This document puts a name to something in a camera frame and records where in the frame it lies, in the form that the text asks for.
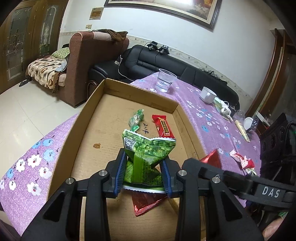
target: green candy wrapper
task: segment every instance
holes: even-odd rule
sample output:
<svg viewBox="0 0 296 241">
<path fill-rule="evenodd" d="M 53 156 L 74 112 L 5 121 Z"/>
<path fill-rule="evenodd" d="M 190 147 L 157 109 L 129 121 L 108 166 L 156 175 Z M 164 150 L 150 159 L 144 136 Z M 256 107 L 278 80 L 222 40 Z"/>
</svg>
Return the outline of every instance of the green candy wrapper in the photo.
<svg viewBox="0 0 296 241">
<path fill-rule="evenodd" d="M 128 121 L 128 125 L 130 126 L 130 131 L 136 132 L 140 127 L 139 123 L 144 119 L 143 109 L 138 110 L 133 114 L 133 116 Z"/>
<path fill-rule="evenodd" d="M 128 161 L 124 181 L 153 187 L 162 187 L 160 172 L 155 168 L 176 146 L 172 138 L 149 139 L 125 129 L 122 134 Z"/>
</svg>

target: table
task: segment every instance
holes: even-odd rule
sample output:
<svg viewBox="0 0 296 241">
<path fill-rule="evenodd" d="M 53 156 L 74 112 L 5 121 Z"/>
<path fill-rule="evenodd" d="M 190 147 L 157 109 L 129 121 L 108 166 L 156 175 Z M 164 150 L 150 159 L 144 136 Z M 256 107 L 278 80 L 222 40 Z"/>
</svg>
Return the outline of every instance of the table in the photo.
<svg viewBox="0 0 296 241">
<path fill-rule="evenodd" d="M 251 142 L 246 142 L 235 124 L 219 115 L 213 105 L 199 99 L 199 89 L 177 80 L 168 93 L 163 93 L 155 90 L 156 81 L 157 73 L 137 80 L 132 85 L 177 101 L 189 117 L 204 152 L 209 154 L 218 148 L 222 169 L 245 175 L 229 156 L 229 152 L 235 149 L 254 161 L 259 174 L 260 144 L 256 133 L 251 132 Z M 71 117 L 38 141 L 0 180 L 0 202 L 20 235 L 46 202 L 56 160 L 76 118 L 77 115 Z"/>
</svg>

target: door glass panel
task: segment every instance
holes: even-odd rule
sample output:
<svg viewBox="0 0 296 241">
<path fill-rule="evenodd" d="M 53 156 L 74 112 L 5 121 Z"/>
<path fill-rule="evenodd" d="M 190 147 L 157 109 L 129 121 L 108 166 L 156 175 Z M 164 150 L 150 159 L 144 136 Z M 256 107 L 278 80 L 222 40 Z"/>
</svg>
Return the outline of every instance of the door glass panel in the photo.
<svg viewBox="0 0 296 241">
<path fill-rule="evenodd" d="M 25 33 L 28 27 L 29 17 L 32 7 L 24 7 L 14 10 L 11 16 L 11 24 L 7 37 L 7 77 L 8 80 L 22 74 Z"/>
<path fill-rule="evenodd" d="M 49 5 L 41 27 L 40 35 L 40 56 L 47 55 L 50 52 L 50 38 L 53 32 L 54 21 L 57 15 L 58 5 Z"/>
</svg>

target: brown stain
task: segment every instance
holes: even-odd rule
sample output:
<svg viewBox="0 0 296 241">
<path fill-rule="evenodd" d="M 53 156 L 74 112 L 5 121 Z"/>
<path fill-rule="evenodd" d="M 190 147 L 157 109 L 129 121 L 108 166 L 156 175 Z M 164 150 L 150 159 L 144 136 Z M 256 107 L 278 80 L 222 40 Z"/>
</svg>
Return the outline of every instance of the brown stain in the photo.
<svg viewBox="0 0 296 241">
<path fill-rule="evenodd" d="M 93 144 L 93 147 L 96 149 L 100 149 L 101 148 L 101 143 L 95 143 Z"/>
</svg>

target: qr code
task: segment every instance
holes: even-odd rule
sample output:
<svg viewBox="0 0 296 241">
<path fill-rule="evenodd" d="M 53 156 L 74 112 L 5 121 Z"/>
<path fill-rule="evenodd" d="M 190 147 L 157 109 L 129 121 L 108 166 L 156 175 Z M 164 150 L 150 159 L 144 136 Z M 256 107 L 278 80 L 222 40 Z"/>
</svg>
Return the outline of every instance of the qr code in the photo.
<svg viewBox="0 0 296 241">
<path fill-rule="evenodd" d="M 126 137 L 124 137 L 123 141 L 124 141 L 124 147 L 125 147 L 125 149 L 128 149 L 128 150 L 131 150 L 132 151 L 136 142 L 133 141 L 133 140 L 131 140 L 131 139 L 128 139 Z"/>
</svg>

